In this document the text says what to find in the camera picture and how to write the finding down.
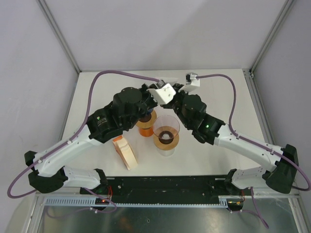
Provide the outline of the pink glass dripper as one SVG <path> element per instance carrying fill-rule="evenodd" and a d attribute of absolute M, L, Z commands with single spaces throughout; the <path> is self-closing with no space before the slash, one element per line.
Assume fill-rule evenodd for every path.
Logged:
<path fill-rule="evenodd" d="M 170 115 L 159 116 L 153 124 L 153 132 L 162 144 L 170 144 L 180 131 L 179 121 Z"/>

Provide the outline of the orange glass carafe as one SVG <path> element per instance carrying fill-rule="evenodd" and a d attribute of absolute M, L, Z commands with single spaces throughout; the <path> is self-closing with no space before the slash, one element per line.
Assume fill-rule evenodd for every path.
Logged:
<path fill-rule="evenodd" d="M 140 135 L 143 137 L 150 137 L 154 134 L 152 128 L 148 128 L 148 129 L 139 128 L 138 131 L 139 131 Z"/>

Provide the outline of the clear glass carafe brown collar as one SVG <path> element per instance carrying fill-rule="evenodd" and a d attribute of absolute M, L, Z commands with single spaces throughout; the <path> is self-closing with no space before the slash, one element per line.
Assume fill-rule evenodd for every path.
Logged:
<path fill-rule="evenodd" d="M 174 154 L 175 149 L 171 149 L 171 150 L 158 149 L 158 152 L 164 157 L 169 157 L 169 156 L 172 156 Z"/>

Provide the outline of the coffee filter pack orange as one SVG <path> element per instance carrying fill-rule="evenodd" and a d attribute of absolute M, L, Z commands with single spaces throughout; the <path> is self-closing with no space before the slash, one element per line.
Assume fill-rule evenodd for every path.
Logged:
<path fill-rule="evenodd" d="M 116 152 L 122 159 L 127 169 L 131 170 L 136 168 L 138 166 L 138 162 L 134 150 L 132 149 L 129 142 L 122 135 L 113 139 L 112 142 Z"/>

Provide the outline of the white paper coffee filter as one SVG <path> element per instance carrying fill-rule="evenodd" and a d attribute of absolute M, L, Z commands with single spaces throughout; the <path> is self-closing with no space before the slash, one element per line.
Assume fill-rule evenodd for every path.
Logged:
<path fill-rule="evenodd" d="M 166 77 L 163 78 L 163 81 L 165 83 L 170 83 L 171 85 L 173 85 L 174 83 L 178 83 L 178 78 Z"/>

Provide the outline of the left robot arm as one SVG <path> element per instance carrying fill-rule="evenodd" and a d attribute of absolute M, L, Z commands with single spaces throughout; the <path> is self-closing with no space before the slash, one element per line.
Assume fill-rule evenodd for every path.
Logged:
<path fill-rule="evenodd" d="M 143 84 L 140 88 L 124 88 L 107 106 L 88 116 L 83 127 L 74 134 L 74 139 L 60 141 L 40 153 L 25 153 L 26 165 L 34 165 L 28 175 L 30 186 L 41 193 L 51 193 L 61 187 L 79 187 L 82 194 L 84 188 L 97 194 L 104 193 L 108 181 L 103 170 L 76 169 L 68 167 L 67 163 L 82 152 L 132 129 L 157 106 L 148 91 L 155 87 L 155 84 Z"/>

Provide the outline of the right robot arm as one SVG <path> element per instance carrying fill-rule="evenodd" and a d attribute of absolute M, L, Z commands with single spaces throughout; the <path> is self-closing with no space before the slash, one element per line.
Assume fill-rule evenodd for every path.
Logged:
<path fill-rule="evenodd" d="M 230 124 L 207 114 L 206 104 L 198 95 L 187 93 L 183 85 L 168 83 L 163 89 L 165 100 L 162 107 L 173 109 L 198 142 L 229 149 L 258 163 L 259 167 L 229 171 L 224 182 L 228 194 L 262 186 L 282 194 L 290 193 L 298 168 L 294 146 L 282 148 L 237 133 Z"/>

